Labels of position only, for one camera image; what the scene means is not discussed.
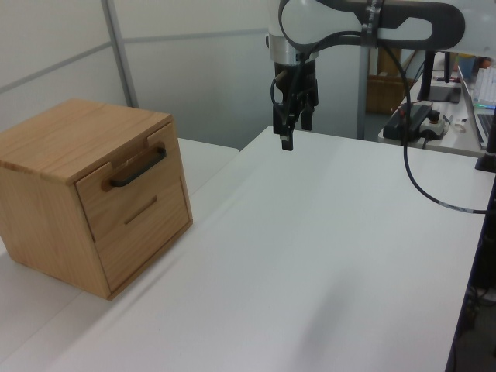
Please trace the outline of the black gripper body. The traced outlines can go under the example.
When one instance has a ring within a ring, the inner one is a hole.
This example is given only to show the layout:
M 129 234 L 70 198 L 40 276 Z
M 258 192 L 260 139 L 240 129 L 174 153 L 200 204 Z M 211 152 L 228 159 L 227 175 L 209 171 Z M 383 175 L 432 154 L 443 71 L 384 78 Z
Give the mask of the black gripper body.
M 301 73 L 298 75 L 298 79 L 295 88 L 291 90 L 291 84 L 296 77 L 299 66 L 290 66 L 285 64 L 274 64 L 274 75 L 278 76 L 280 73 L 285 73 L 285 75 L 276 83 L 277 89 L 282 93 L 284 97 L 288 97 L 290 92 L 296 93 L 298 97 L 303 94 L 309 93 L 316 86 L 316 72 L 315 72 L 315 61 L 307 62 Z

